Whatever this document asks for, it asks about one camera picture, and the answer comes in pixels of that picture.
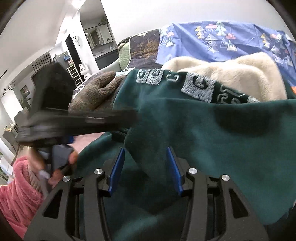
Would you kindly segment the person left hand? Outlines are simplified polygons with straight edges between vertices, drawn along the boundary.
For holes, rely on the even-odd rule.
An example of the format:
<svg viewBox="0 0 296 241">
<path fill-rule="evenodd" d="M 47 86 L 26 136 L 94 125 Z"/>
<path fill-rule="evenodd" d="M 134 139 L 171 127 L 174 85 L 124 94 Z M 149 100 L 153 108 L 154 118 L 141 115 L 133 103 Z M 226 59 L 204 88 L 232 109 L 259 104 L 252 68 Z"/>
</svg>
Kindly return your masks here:
<svg viewBox="0 0 296 241">
<path fill-rule="evenodd" d="M 74 150 L 68 158 L 68 162 L 70 165 L 74 165 L 77 162 L 78 153 Z M 30 169 L 34 173 L 34 175 L 41 181 L 44 177 L 40 175 L 40 171 L 45 169 L 45 162 L 41 155 L 33 148 L 30 147 L 28 150 L 28 162 Z M 59 181 L 62 180 L 64 174 L 60 169 L 56 169 L 52 176 L 47 180 L 48 184 L 53 188 L 55 187 Z"/>
</svg>

